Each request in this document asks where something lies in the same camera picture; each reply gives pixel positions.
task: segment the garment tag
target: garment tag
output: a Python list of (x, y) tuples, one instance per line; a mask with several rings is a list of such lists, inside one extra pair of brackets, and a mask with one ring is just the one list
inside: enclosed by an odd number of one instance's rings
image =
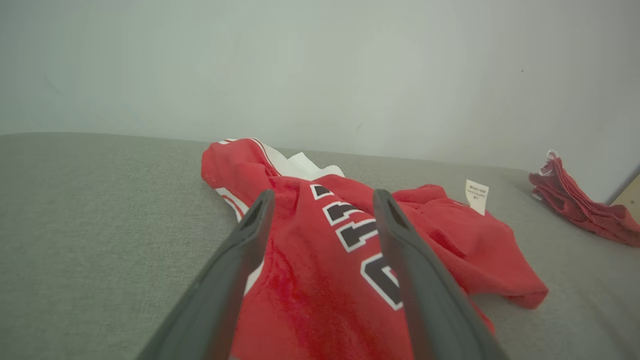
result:
[(467, 194), (469, 206), (484, 216), (484, 207), (486, 206), (486, 196), (489, 194), (489, 186), (478, 184), (467, 179), (465, 193)]

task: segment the basketball jersey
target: basketball jersey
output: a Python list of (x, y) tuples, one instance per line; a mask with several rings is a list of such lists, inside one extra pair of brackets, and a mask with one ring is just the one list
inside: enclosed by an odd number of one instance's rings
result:
[[(336, 166), (320, 169), (302, 153), (287, 159), (253, 138), (211, 144), (202, 178), (238, 220), (263, 190), (275, 192), (264, 260), (247, 280), (234, 357), (413, 359), (398, 280), (378, 242), (371, 188)], [(436, 185), (393, 196), (467, 295), (495, 293), (531, 309), (545, 298), (547, 287), (513, 231), (489, 212), (480, 215)]]

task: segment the gray fabric surface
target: gray fabric surface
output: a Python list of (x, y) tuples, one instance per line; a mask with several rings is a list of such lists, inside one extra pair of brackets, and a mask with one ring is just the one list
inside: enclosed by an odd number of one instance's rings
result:
[[(235, 216), (200, 178), (207, 143), (93, 134), (0, 136), (0, 358), (133, 359)], [(295, 151), (283, 151), (287, 156)], [(305, 152), (394, 191), (466, 179), (550, 289), (539, 309), (477, 297), (513, 359), (640, 357), (640, 251), (574, 227), (527, 173)]]

